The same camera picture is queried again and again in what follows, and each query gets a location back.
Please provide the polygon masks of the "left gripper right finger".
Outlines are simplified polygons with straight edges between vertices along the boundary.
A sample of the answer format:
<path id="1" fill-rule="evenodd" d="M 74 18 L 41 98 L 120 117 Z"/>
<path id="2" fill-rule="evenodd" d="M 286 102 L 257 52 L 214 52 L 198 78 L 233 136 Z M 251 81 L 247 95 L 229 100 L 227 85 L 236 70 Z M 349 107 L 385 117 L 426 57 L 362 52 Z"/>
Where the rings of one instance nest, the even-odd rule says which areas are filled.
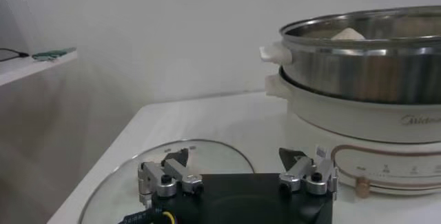
<path id="1" fill-rule="evenodd" d="M 280 147 L 279 157 L 285 168 L 278 175 L 279 189 L 285 195 L 301 190 L 314 196 L 330 194 L 333 201 L 338 193 L 338 168 L 331 159 L 319 163 L 304 152 Z"/>

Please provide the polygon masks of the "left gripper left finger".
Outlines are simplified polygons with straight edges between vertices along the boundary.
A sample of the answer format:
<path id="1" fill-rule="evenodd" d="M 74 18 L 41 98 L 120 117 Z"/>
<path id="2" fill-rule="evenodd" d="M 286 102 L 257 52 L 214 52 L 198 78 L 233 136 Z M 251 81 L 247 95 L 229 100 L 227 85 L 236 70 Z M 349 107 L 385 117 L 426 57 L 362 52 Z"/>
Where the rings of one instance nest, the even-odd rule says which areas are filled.
<path id="1" fill-rule="evenodd" d="M 138 166 L 139 201 L 146 209 L 152 206 L 152 198 L 169 199 L 178 194 L 199 196 L 204 191 L 203 177 L 187 167 L 189 150 L 180 149 L 167 153 L 160 163 L 141 162 Z"/>

